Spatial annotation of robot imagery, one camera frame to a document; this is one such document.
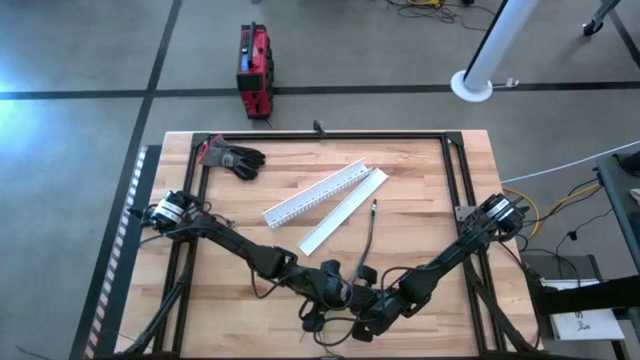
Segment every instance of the wooden tabletop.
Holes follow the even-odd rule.
[[[496,164],[486,131],[463,131],[466,154],[478,203],[501,191]],[[167,133],[158,166],[151,202],[169,190],[182,188],[191,133]],[[373,198],[378,200],[373,244],[366,264],[383,270],[397,265],[429,262],[456,237],[452,206],[444,173],[441,145],[434,140],[323,140],[254,141],[243,146],[267,156],[259,177],[243,182],[226,170],[211,170],[206,200],[213,212],[236,221],[240,234],[263,245],[295,252],[299,263],[318,267],[337,259],[342,275],[351,275],[367,237]],[[296,246],[349,192],[347,189],[284,226],[270,230],[262,212],[295,195],[337,170],[365,158],[368,167],[389,175],[311,256]],[[457,163],[458,188],[463,191]],[[197,189],[200,170],[194,176]],[[152,236],[145,230],[143,238]],[[507,246],[517,255],[514,241]],[[120,333],[136,337],[160,305],[170,253],[170,241],[145,244],[137,255]],[[537,325],[524,276],[500,246],[491,246],[489,260],[498,302],[525,339],[533,342]],[[183,341],[183,357],[310,357],[325,355],[313,336],[303,334],[298,309],[303,299],[286,288],[266,299],[254,297],[246,263],[208,240],[201,240],[194,272]],[[389,283],[395,276],[387,277]],[[258,280],[264,292],[269,283]],[[488,344],[491,328],[483,307]],[[168,327],[171,344],[175,311]],[[333,322],[327,341],[342,337],[350,324]],[[119,337],[117,350],[131,341]],[[349,339],[333,351],[354,357],[471,356],[477,354],[462,267],[455,268],[438,284],[433,297],[418,314],[403,317],[371,343]]]

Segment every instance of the gray floor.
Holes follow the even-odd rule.
[[[497,9],[498,0],[476,0]],[[496,82],[640,80],[610,21],[580,36],[598,0],[542,0]],[[0,2],[1,91],[144,89],[170,0]],[[455,11],[469,26],[491,16]],[[620,18],[640,43],[640,4]],[[185,0],[158,88],[233,88],[240,24],[264,22],[276,86],[447,84],[483,33],[399,17],[382,0]],[[276,96],[278,129],[488,129],[503,179],[544,170],[638,140],[640,90],[500,92],[471,105],[453,94]],[[16,345],[68,357],[141,99],[0,101],[0,358],[30,359]],[[237,97],[155,99],[142,144],[170,130],[267,129],[246,120]],[[593,164],[510,184],[541,209],[593,177]],[[531,246],[553,250],[579,223],[605,212],[604,194],[550,219]],[[594,254],[605,277],[635,274],[615,218],[567,242]],[[623,324],[631,336],[628,324]],[[554,343],[554,353],[612,358],[606,343]],[[640,357],[638,344],[630,350]]]

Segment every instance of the work glove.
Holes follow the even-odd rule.
[[[242,180],[253,180],[264,165],[264,154],[258,150],[235,146],[218,135],[204,150],[200,163],[209,167],[226,167]]]

